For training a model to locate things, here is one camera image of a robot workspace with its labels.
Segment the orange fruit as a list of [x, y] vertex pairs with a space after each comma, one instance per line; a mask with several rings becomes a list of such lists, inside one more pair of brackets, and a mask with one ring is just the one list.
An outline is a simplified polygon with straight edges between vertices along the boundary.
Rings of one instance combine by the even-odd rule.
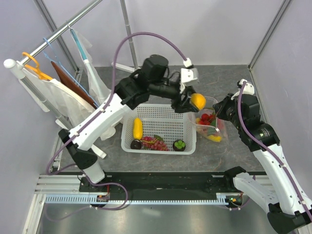
[[191, 95], [191, 103], [198, 109], [202, 110], [206, 105], [206, 99], [202, 94], [193, 93]]

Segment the red lychee bunch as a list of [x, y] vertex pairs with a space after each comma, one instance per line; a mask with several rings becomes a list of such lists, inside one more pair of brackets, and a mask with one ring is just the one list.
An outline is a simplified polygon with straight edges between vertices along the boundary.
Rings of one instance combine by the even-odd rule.
[[196, 124], [206, 126], [216, 126], [215, 114], [202, 114], [200, 117], [196, 118]]

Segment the clear zip top bag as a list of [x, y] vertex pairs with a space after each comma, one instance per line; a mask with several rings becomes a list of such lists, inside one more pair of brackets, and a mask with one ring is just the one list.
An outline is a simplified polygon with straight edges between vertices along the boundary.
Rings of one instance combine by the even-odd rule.
[[213, 97], [207, 97], [205, 107], [197, 113], [187, 114], [189, 122], [195, 128], [196, 132], [202, 137], [213, 141], [221, 142], [228, 138], [226, 126], [223, 120], [215, 116], [214, 104], [217, 100]]

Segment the yellow mango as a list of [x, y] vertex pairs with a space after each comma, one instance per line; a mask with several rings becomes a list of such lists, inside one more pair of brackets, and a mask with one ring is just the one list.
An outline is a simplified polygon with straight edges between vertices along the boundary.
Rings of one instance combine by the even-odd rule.
[[220, 142], [222, 140], [222, 137], [219, 135], [209, 135], [207, 136], [207, 139], [213, 142]]
[[139, 118], [134, 119], [133, 137], [137, 140], [140, 140], [143, 137], [143, 125], [142, 121]]

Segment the mangosteen with green calyx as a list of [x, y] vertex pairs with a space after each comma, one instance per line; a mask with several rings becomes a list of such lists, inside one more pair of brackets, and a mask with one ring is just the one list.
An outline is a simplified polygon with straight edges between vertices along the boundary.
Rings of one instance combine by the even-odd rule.
[[181, 140], [181, 139], [177, 139], [173, 142], [173, 150], [176, 152], [184, 152], [184, 150], [186, 149], [186, 143]]

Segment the purple grape bunch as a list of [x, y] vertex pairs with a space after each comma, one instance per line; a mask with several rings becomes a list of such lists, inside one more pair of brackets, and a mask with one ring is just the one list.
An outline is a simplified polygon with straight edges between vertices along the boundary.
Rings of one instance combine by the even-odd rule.
[[156, 141], [154, 137], [144, 136], [141, 139], [142, 149], [143, 150], [152, 150], [152, 151], [168, 151], [169, 148], [164, 141]]

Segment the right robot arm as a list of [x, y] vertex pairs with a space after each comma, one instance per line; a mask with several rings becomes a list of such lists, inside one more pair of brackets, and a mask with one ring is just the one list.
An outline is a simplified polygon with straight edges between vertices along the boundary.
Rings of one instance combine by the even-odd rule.
[[241, 167], [225, 172], [223, 186], [229, 192], [240, 190], [266, 213], [278, 234], [287, 234], [312, 222], [312, 200], [308, 198], [283, 153], [273, 127], [261, 120], [256, 96], [229, 93], [214, 104], [216, 116], [238, 130], [241, 141], [260, 162], [274, 191], [251, 178]]

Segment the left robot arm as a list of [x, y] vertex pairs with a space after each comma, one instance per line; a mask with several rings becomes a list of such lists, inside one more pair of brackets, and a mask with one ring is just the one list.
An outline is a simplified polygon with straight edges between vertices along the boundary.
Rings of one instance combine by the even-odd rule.
[[91, 146], [110, 127], [117, 124], [127, 113], [148, 101], [150, 96], [171, 100], [176, 113], [198, 112], [199, 107], [191, 100], [195, 93], [198, 70], [190, 60], [184, 62], [177, 81], [166, 78], [168, 60], [160, 55], [145, 59], [141, 68], [123, 78], [112, 90], [111, 95], [82, 123], [71, 130], [61, 129], [58, 133], [75, 164], [90, 180], [97, 192], [105, 190], [105, 172]]

